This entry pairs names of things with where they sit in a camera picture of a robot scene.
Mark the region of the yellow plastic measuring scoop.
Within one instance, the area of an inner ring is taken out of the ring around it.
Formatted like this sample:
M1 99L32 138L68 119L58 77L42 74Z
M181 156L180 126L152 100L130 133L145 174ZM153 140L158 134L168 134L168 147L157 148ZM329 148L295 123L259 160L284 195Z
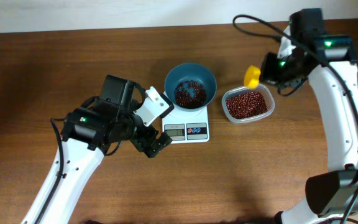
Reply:
M251 65L248 67L244 75L244 86L250 89L255 89L259 85L260 68Z

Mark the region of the blue plastic bowl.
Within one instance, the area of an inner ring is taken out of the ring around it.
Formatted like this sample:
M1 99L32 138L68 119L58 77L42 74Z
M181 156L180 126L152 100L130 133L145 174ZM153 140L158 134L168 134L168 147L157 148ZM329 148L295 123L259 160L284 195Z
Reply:
M183 63L170 70L164 89L175 108L190 112L200 110L213 101L217 81L205 66Z

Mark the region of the red adzuki beans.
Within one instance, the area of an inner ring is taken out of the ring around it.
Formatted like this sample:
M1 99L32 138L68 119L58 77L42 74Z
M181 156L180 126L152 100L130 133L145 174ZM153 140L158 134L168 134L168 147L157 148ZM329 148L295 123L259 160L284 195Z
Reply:
M268 107L260 92L251 91L228 98L225 102L229 114L235 119L245 119L266 113Z

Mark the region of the clear plastic bean container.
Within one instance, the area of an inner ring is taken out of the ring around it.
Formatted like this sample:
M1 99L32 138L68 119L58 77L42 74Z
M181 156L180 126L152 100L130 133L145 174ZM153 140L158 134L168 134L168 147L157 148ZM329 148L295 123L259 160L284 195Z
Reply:
M240 86L222 97L223 111L233 124L245 124L270 116L275 102L270 90L262 84L255 89Z

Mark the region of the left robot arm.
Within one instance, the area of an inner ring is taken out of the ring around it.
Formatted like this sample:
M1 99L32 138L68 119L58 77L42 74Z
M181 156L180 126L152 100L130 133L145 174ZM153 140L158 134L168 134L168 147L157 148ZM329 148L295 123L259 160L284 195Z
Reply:
M51 120L58 149L47 178L24 223L67 223L93 172L111 144L130 141L148 158L155 157L172 139L152 126L174 109L154 87L107 75L98 96L92 96L63 119L58 130Z

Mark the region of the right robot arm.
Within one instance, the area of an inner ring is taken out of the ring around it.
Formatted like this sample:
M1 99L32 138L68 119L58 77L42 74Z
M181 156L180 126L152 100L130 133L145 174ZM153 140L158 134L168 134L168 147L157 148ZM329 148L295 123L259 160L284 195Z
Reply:
M358 67L352 39L331 35L320 8L290 16L278 53L268 53L260 81L295 91L309 83L328 144L328 171L306 181L305 197L276 223L344 223L358 214Z

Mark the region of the white digital kitchen scale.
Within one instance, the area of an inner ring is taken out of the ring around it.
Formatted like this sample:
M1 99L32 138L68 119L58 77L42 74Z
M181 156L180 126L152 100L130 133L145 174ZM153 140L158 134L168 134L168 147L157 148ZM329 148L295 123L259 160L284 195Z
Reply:
M174 109L162 119L162 129L172 139L172 144L208 142L210 139L208 108L206 103L197 109L174 105Z

